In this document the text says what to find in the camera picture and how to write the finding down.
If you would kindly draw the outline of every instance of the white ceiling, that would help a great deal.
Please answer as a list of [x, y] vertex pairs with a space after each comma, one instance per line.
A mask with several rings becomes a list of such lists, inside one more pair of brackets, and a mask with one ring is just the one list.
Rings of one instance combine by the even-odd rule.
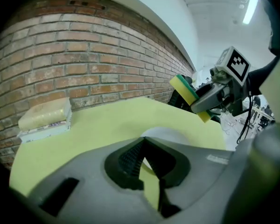
[[193, 15], [200, 42], [200, 55], [204, 60], [215, 60], [219, 51], [205, 51], [205, 44], [220, 43], [247, 50], [252, 66], [266, 65], [273, 55], [268, 50], [271, 26], [261, 0], [248, 25], [242, 23], [249, 0], [184, 0]]

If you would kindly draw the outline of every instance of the white wall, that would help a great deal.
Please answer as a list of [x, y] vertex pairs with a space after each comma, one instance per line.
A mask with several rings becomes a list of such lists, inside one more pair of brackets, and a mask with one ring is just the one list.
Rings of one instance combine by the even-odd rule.
[[198, 38], [193, 17], [184, 0], [114, 0], [150, 20], [179, 48], [194, 70]]
[[210, 77], [210, 68], [214, 67], [223, 50], [230, 46], [234, 46], [247, 59], [251, 64], [250, 71], [264, 67], [275, 57], [269, 51], [268, 44], [256, 42], [253, 39], [241, 40], [238, 36], [232, 37], [228, 33], [200, 37], [197, 60], [202, 68], [193, 75], [196, 80], [195, 85], [205, 83], [206, 77]]

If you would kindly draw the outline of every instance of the white sticker label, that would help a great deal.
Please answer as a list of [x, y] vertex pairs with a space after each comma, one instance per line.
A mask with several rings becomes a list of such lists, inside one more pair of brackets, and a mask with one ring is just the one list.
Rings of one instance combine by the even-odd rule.
[[224, 165], [227, 165], [228, 162], [229, 162], [228, 159], [219, 158], [219, 157], [211, 155], [211, 154], [209, 156], [207, 156], [206, 159], [209, 160], [209, 161], [224, 164]]

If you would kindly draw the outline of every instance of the black cable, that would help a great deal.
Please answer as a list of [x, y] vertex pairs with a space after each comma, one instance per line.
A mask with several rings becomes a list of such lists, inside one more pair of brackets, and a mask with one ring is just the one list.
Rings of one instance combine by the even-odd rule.
[[237, 139], [237, 144], [240, 142], [243, 134], [245, 133], [245, 130], [247, 128], [248, 123], [250, 124], [251, 110], [252, 110], [252, 102], [251, 102], [251, 97], [252, 96], [251, 96], [251, 90], [250, 90], [250, 79], [249, 79], [249, 76], [247, 77], [247, 93], [248, 93], [248, 97], [249, 97], [249, 111], [248, 111], [248, 116], [247, 116], [247, 119], [245, 121], [244, 127], [243, 127], [243, 129], [241, 131], [241, 134], [239, 135], [239, 138]]
[[252, 106], [253, 106], [253, 99], [252, 99], [252, 101], [251, 101], [251, 96], [249, 96], [249, 112], [250, 112], [250, 114], [248, 113], [249, 122], [248, 122], [248, 129], [247, 129], [247, 132], [246, 132], [246, 135], [245, 135], [245, 139], [246, 139], [246, 137], [247, 137], [247, 134], [248, 134], [248, 131], [249, 131], [249, 128], [250, 128], [250, 120], [251, 120]]

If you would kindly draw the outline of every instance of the yellow-green table surface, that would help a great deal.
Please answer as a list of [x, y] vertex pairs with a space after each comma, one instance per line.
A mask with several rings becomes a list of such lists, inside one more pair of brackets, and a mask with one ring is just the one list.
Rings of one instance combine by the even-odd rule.
[[[39, 181], [78, 154], [140, 137], [157, 126], [181, 132], [193, 146], [225, 149], [219, 123], [203, 123], [193, 113], [148, 98], [135, 98], [73, 112], [68, 132], [22, 144], [9, 185], [28, 196]], [[156, 176], [142, 167], [140, 179], [144, 181], [146, 198], [156, 208]]]

